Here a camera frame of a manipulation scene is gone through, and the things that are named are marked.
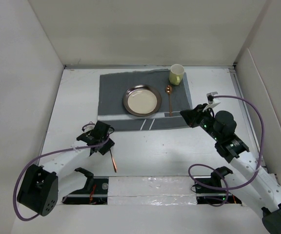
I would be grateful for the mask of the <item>copper spoon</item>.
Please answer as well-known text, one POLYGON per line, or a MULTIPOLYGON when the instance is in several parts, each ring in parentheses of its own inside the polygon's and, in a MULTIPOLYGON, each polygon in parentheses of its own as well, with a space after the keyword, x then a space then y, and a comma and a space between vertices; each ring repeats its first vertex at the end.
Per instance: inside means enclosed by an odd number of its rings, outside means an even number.
POLYGON ((171 94, 172 94, 172 87, 171 87, 171 85, 167 85, 166 86, 165 92, 168 94, 169 115, 170 115, 170 117, 172 117, 173 113, 172 113, 172 102, 171 102, 171 94))

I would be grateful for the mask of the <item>copper fork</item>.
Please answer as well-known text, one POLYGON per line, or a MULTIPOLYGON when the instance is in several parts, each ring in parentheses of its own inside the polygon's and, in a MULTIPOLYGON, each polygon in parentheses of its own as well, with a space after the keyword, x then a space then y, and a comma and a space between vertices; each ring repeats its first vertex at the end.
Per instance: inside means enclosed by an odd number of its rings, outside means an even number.
POLYGON ((112 160, 114 172, 117 173, 117 172, 118 172, 118 169, 117 169, 117 165, 116 165, 116 162, 115 162, 114 157, 113 157, 113 154, 112 154, 112 150, 110 149, 109 152, 110 152, 110 156, 111 156, 111 160, 112 160))

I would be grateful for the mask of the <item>pale green mug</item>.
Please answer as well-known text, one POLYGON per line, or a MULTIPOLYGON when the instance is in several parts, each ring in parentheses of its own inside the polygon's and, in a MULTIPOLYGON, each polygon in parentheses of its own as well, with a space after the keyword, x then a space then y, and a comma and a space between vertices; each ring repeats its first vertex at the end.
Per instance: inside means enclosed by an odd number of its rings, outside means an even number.
POLYGON ((174 64, 170 67, 169 81, 173 85, 179 85, 183 79, 185 70, 180 64, 174 64))

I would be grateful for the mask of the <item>grey striped cloth placemat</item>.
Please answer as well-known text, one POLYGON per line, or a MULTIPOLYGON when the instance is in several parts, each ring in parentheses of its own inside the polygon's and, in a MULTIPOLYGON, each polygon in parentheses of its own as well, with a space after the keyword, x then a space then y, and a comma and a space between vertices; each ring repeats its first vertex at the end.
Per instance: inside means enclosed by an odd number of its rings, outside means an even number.
POLYGON ((169 73, 158 69, 101 75, 98 120, 117 132, 185 128, 180 111, 192 109, 187 76, 168 95, 169 73))

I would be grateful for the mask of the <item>dark rimmed cream plate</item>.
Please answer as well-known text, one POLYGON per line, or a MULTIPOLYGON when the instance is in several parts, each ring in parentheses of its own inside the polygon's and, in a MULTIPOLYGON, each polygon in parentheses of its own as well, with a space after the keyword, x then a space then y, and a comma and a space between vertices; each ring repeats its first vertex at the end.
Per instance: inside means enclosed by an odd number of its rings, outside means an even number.
POLYGON ((129 88, 123 95, 123 106, 128 113, 137 117, 155 114, 161 107, 160 92, 149 85, 136 85, 129 88))

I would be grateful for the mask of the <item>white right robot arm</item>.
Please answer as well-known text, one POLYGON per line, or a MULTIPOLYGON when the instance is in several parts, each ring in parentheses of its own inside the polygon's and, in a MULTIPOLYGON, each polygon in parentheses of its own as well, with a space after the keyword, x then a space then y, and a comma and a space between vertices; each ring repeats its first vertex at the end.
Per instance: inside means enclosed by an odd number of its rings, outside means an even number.
POLYGON ((233 115, 228 111, 214 114, 206 106, 200 104, 193 110, 181 111, 180 115, 189 127, 205 130, 215 140, 218 154, 233 167, 217 168, 222 175, 211 175, 211 189, 221 192, 228 186, 233 195, 261 218, 269 233, 281 234, 281 186, 235 134, 237 124, 233 115))

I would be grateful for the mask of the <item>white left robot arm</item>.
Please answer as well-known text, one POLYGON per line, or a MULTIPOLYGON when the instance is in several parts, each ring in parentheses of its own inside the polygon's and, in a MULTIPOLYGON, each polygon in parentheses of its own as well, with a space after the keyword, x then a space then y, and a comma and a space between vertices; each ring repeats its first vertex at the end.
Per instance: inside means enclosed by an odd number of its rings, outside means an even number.
POLYGON ((31 221, 51 213, 57 203, 80 191, 89 200, 98 187, 94 174, 80 162, 94 153, 105 155, 115 145, 110 135, 115 129, 101 121, 89 122, 70 148, 39 155, 20 172, 13 190, 13 209, 21 221, 31 221))

